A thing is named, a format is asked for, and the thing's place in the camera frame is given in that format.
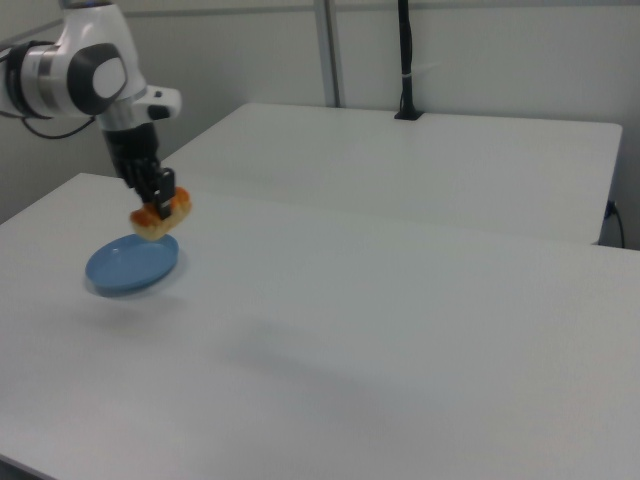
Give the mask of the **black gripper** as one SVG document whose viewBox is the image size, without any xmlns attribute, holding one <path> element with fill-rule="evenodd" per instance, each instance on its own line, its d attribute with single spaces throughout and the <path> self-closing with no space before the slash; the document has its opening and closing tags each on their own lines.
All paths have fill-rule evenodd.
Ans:
<svg viewBox="0 0 640 480">
<path fill-rule="evenodd" d="M 152 203 L 160 220 L 172 215 L 175 174 L 160 167 L 159 141 L 152 123 L 119 131 L 103 131 L 116 174 L 133 188 L 143 204 Z"/>
</svg>

